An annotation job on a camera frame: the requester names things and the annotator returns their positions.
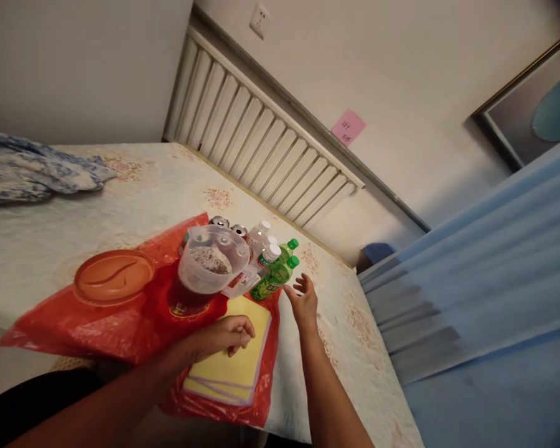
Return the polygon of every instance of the orange plastic lid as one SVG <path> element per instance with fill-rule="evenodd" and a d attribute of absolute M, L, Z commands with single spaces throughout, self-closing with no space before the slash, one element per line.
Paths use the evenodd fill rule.
<path fill-rule="evenodd" d="M 155 273 L 153 260 L 139 251 L 104 252 L 77 269 L 75 295 L 93 306 L 120 305 L 140 296 Z"/>

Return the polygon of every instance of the picture frame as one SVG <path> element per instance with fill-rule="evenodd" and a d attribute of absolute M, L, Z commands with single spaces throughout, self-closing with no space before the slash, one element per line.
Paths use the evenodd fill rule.
<path fill-rule="evenodd" d="M 560 142 L 560 40 L 472 115 L 512 172 Z"/>

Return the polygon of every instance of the plastic pitcher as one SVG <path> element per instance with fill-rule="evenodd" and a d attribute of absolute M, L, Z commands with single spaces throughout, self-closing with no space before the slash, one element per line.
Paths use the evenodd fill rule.
<path fill-rule="evenodd" d="M 218 226 L 195 226 L 179 263 L 179 281 L 170 292 L 170 310 L 197 309 L 208 304 L 216 294 L 232 298 L 248 292 L 258 281 L 257 269 L 249 266 L 250 250 L 242 237 Z M 240 280 L 229 287 L 238 276 Z"/>

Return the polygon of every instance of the floral bedspread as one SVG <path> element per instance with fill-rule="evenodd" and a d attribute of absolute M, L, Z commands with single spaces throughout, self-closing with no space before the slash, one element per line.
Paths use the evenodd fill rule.
<path fill-rule="evenodd" d="M 377 447 L 421 447 L 421 437 L 355 272 L 176 143 L 59 146 L 101 156 L 118 173 L 101 192 L 0 208 L 0 327 L 70 284 L 99 252 L 133 248 L 206 211 L 250 228 L 272 223 L 280 241 L 297 238 L 301 264 L 319 296 L 326 353 Z M 280 341 L 265 429 L 310 442 L 299 336 L 288 299 L 280 300 Z"/>

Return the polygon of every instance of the radiator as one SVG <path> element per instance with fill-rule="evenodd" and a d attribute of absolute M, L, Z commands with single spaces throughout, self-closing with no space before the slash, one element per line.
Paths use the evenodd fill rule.
<path fill-rule="evenodd" d="M 305 229 L 365 186 L 192 26 L 164 137 L 200 151 Z"/>

